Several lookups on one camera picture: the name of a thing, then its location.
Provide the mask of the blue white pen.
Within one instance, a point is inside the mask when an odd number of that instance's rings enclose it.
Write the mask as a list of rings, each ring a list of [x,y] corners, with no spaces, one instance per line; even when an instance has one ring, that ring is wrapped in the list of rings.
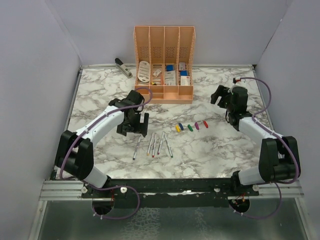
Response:
[[[140,143],[141,143],[141,139],[142,139],[142,136],[139,136],[137,144],[136,144],[136,147],[134,149],[132,160],[135,160],[136,157],[137,157],[137,153],[138,153],[138,149],[139,149],[139,146],[140,146]]]

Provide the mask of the yellow pen cap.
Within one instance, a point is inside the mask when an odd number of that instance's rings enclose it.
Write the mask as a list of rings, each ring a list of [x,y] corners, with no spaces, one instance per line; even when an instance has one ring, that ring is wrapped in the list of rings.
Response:
[[[180,127],[178,125],[175,126],[176,131],[179,133],[180,132]]]

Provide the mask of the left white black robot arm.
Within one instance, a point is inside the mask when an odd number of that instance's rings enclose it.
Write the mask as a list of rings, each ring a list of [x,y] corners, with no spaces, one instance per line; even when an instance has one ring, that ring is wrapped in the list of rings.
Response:
[[[111,100],[106,109],[84,127],[65,130],[59,139],[54,164],[60,169],[59,178],[64,179],[67,172],[72,177],[93,186],[97,196],[106,197],[111,190],[111,178],[94,164],[94,148],[112,129],[120,135],[128,133],[148,133],[149,114],[145,113],[143,122],[141,112],[150,101],[145,100],[138,90],[131,90],[123,99]]]

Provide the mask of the yellow white pen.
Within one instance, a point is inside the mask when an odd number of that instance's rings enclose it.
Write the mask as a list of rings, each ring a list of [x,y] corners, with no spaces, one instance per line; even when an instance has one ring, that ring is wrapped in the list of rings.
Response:
[[[146,155],[149,156],[150,152],[151,152],[151,147],[153,144],[153,139],[154,139],[154,133],[151,134],[150,140],[149,140],[149,144],[148,144],[148,148],[147,148],[147,152]]]

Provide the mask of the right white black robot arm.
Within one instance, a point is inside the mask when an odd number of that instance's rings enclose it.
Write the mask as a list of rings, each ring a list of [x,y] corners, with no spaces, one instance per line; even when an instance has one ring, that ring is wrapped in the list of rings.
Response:
[[[299,178],[301,166],[297,140],[272,131],[253,117],[247,110],[246,88],[219,85],[210,102],[225,109],[226,122],[260,146],[258,164],[232,174],[229,189],[234,195],[242,195],[248,186],[289,184]]]

